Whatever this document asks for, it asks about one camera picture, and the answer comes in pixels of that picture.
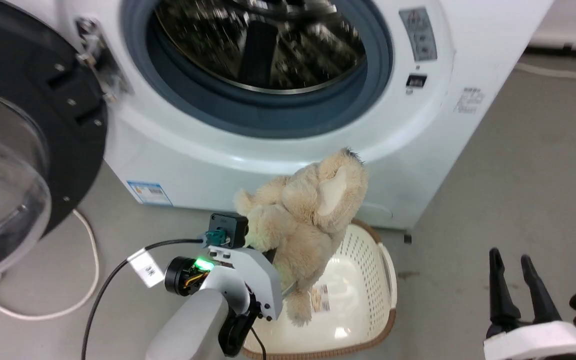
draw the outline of white cable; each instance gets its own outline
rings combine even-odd
[[[99,255],[98,255],[98,251],[97,251],[97,243],[95,241],[95,235],[93,234],[92,228],[90,227],[90,224],[87,221],[87,219],[82,214],[80,214],[80,212],[78,212],[76,209],[73,209],[72,213],[78,219],[80,219],[81,223],[84,224],[84,226],[86,227],[88,236],[90,237],[90,244],[92,245],[92,256],[94,258],[94,280],[93,280],[92,285],[90,286],[90,289],[88,290],[87,294],[78,303],[74,304],[73,306],[69,307],[68,309],[54,312],[52,314],[24,315],[24,314],[19,314],[17,312],[14,312],[12,310],[8,310],[5,307],[0,305],[0,312],[1,313],[4,313],[5,315],[7,315],[9,317],[19,319],[21,321],[49,321],[52,319],[64,317],[68,314],[71,314],[72,312],[75,312],[75,310],[81,308],[84,304],[86,304],[86,302],[90,299],[90,297],[92,297],[92,295],[95,292],[95,289],[97,288],[98,282],[99,282]]]
[[[565,78],[576,80],[576,71],[554,70],[552,68],[544,68],[526,63],[517,63],[515,64],[514,68],[535,75],[548,76],[551,78]]]

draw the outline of stuffed animal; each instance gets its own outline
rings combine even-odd
[[[254,195],[240,190],[235,209],[248,219],[246,245],[276,249],[274,267],[296,326],[311,321],[311,289],[337,251],[368,189],[368,173],[356,153],[343,148],[329,157],[278,176]]]

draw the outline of black baseboard gap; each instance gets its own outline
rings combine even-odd
[[[572,48],[572,45],[564,45],[562,47],[528,46],[523,51],[523,54],[576,59],[576,50]]]

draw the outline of concrete floor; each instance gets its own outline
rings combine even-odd
[[[576,61],[528,59],[576,71]],[[103,273],[146,244],[194,237],[208,212],[137,205],[103,167],[80,205],[98,237]],[[519,258],[532,256],[565,320],[576,292],[576,80],[515,71],[412,231],[381,231],[398,271],[397,321],[389,337],[347,359],[477,359],[489,326],[488,251],[500,248],[515,303],[532,319]],[[192,246],[153,251],[160,264]],[[71,216],[0,284],[0,303],[26,313],[61,310],[92,280],[90,245]],[[93,322],[89,360],[142,360],[182,304],[146,289],[129,268],[108,288]],[[90,303],[41,323],[0,314],[0,360],[75,360]]]

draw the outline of laundry basket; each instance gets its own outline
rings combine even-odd
[[[340,356],[384,340],[393,328],[396,305],[393,260],[379,235],[354,220],[312,288],[312,321],[304,327],[294,326],[283,311],[277,321],[258,319],[253,328],[268,360]],[[261,347],[251,332],[242,352],[252,359],[262,358]]]

